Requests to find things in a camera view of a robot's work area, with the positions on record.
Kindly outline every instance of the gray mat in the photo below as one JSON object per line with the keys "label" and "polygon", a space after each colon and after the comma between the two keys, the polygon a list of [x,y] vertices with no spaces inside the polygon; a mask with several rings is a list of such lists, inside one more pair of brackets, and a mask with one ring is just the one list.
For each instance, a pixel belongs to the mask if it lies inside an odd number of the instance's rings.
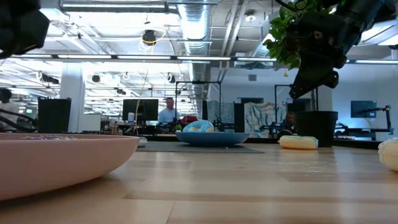
{"label": "gray mat", "polygon": [[197,147],[183,142],[149,141],[146,147],[138,147],[137,152],[202,152],[202,153],[264,153],[244,146]]}

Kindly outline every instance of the computer monitor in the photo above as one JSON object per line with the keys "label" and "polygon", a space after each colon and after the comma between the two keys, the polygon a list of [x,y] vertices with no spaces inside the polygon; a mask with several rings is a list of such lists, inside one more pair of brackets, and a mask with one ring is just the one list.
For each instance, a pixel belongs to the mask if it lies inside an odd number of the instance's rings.
{"label": "computer monitor", "polygon": [[[123,120],[127,121],[129,113],[136,113],[138,100],[123,100]],[[138,106],[138,121],[157,121],[159,100],[140,100]]]}
{"label": "computer monitor", "polygon": [[376,118],[376,111],[368,111],[376,108],[376,101],[351,101],[351,117]]}

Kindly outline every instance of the green leaves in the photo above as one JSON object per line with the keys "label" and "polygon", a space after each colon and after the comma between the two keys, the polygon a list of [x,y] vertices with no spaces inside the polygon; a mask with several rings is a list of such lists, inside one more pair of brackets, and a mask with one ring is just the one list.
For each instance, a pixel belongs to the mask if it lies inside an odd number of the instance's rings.
{"label": "green leaves", "polygon": [[[303,2],[298,7],[304,7],[306,3],[307,6],[302,10],[303,13],[308,11],[316,11],[318,0],[307,0],[308,2]],[[295,7],[293,2],[289,2],[288,5]],[[329,9],[322,9],[322,13],[329,13]],[[267,46],[269,50],[269,56],[271,58],[276,58],[278,63],[286,65],[286,67],[291,70],[293,68],[300,67],[300,57],[298,52],[289,52],[284,44],[283,38],[285,35],[286,27],[290,25],[292,20],[298,19],[300,13],[290,11],[282,7],[279,11],[279,17],[276,17],[270,21],[271,29],[269,33],[275,38],[273,40],[266,40],[263,45]]]}

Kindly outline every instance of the table surface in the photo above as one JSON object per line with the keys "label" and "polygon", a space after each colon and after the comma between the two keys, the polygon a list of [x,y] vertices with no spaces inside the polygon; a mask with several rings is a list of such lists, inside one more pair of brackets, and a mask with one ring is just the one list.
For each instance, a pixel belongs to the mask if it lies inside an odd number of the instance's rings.
{"label": "table surface", "polygon": [[100,179],[0,202],[0,223],[398,223],[398,174],[377,151],[136,152]]}

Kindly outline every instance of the ceiling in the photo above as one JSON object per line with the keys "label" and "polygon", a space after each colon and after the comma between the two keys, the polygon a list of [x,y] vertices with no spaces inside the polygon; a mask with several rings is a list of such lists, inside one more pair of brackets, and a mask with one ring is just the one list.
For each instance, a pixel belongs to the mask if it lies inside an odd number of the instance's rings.
{"label": "ceiling", "polygon": [[[111,54],[111,55],[185,55],[185,44],[181,19],[176,14],[162,13],[113,13],[113,12],[60,12],[52,9],[54,0],[44,1],[43,12],[52,21],[47,34],[45,45],[42,49],[29,52],[30,54]],[[137,1],[125,1],[131,4]],[[233,4],[237,0],[220,0],[217,5],[210,9],[210,36],[206,40],[210,43],[210,55],[218,56],[221,53],[224,37],[227,31],[229,15]],[[234,17],[236,26],[241,13],[253,10],[256,20],[246,21],[243,16],[242,23],[238,29],[232,47],[231,55],[235,53],[247,53],[254,50],[266,34],[261,33],[261,27],[267,15],[279,10],[279,5],[271,0],[249,0],[246,10],[241,12],[238,6]],[[388,46],[378,46],[377,41],[385,41],[379,36],[378,40],[373,38],[389,28],[378,28],[364,34],[362,45],[353,47],[349,52],[349,58],[357,59],[380,59],[391,54]],[[145,30],[154,30],[157,43],[152,47],[141,45],[141,35]],[[63,63],[52,60],[20,60],[17,58],[2,62],[0,68],[0,86],[17,85],[32,86],[33,88],[13,88],[19,98],[27,96],[51,96],[56,97],[59,93],[59,85],[50,85],[51,88],[43,88],[48,83],[42,83],[38,78],[40,74],[50,75],[62,81]],[[175,84],[167,81],[168,75],[173,75],[176,80],[190,81],[189,63],[124,63],[124,62],[84,62],[87,74],[86,109],[88,111],[102,111],[106,114],[119,114],[121,101],[125,97],[155,97],[162,99],[166,96],[174,96]],[[210,78],[215,81],[218,78],[218,68],[210,69]],[[257,82],[248,82],[247,75],[256,74]],[[284,71],[273,71],[272,69],[248,71],[242,68],[229,68],[226,72],[223,85],[269,85],[270,83],[292,83],[295,71],[289,72],[289,77],[283,76]],[[99,75],[102,82],[93,82],[92,76]],[[342,76],[343,80],[354,80],[354,75]],[[126,95],[119,95],[111,87],[125,88]],[[192,93],[191,84],[186,85],[181,93],[182,114],[200,113],[200,100]],[[109,102],[107,99],[114,98],[117,102]]]}

